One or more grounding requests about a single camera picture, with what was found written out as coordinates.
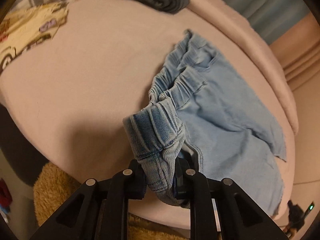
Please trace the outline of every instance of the denim fabric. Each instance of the denim fabric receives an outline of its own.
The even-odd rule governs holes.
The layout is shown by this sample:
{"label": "denim fabric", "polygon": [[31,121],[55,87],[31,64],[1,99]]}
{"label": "denim fabric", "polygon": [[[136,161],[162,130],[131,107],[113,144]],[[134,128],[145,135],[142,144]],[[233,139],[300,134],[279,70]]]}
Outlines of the denim fabric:
{"label": "denim fabric", "polygon": [[283,194],[274,156],[286,160],[282,129],[224,56],[191,31],[166,58],[150,103],[124,119],[133,153],[158,198],[173,197],[183,145],[206,177],[233,179],[269,215]]}

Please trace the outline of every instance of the silver screw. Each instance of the silver screw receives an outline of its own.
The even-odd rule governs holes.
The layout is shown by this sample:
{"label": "silver screw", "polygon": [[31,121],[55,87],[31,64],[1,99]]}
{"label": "silver screw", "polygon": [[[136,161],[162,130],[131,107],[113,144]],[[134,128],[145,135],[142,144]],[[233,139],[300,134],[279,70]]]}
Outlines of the silver screw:
{"label": "silver screw", "polygon": [[187,170],[186,170],[186,174],[193,176],[193,175],[196,174],[196,171],[193,170],[193,169],[187,169]]}
{"label": "silver screw", "polygon": [[126,170],[124,170],[122,173],[123,173],[123,175],[128,176],[128,175],[131,175],[131,174],[132,174],[132,170],[126,169]]}
{"label": "silver screw", "polygon": [[232,181],[232,179],[225,178],[225,179],[223,180],[223,183],[226,184],[226,185],[228,185],[228,186],[230,186],[230,185],[232,185],[233,181]]}
{"label": "silver screw", "polygon": [[88,179],[86,182],[85,182],[88,186],[92,186],[94,184],[96,184],[96,181],[94,179]]}

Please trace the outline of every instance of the triangular cutout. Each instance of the triangular cutout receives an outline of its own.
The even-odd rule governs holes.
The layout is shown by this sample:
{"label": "triangular cutout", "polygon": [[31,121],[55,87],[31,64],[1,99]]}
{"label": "triangular cutout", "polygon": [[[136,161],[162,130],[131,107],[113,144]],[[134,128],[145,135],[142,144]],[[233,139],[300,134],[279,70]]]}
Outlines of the triangular cutout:
{"label": "triangular cutout", "polygon": [[248,204],[240,194],[235,195],[235,200],[245,227],[251,227],[262,223],[262,217]]}
{"label": "triangular cutout", "polygon": [[57,223],[73,228],[76,225],[84,195],[79,194],[57,217]]}

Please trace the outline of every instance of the red cloth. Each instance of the red cloth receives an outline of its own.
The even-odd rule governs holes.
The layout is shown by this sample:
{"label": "red cloth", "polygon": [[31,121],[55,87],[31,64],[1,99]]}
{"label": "red cloth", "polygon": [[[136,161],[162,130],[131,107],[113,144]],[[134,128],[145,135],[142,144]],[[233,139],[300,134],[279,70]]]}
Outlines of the red cloth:
{"label": "red cloth", "polygon": [[8,208],[12,203],[12,196],[3,179],[0,179],[0,205],[3,208]]}

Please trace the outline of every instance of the brown fluffy rug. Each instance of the brown fluffy rug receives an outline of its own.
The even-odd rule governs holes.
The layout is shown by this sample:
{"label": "brown fluffy rug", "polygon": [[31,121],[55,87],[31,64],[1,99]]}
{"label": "brown fluffy rug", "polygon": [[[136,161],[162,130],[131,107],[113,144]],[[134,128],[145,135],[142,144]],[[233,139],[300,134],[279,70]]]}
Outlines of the brown fluffy rug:
{"label": "brown fluffy rug", "polygon": [[[33,187],[36,218],[41,226],[80,183],[52,163],[46,164]],[[173,229],[129,215],[128,240],[186,240]]]}

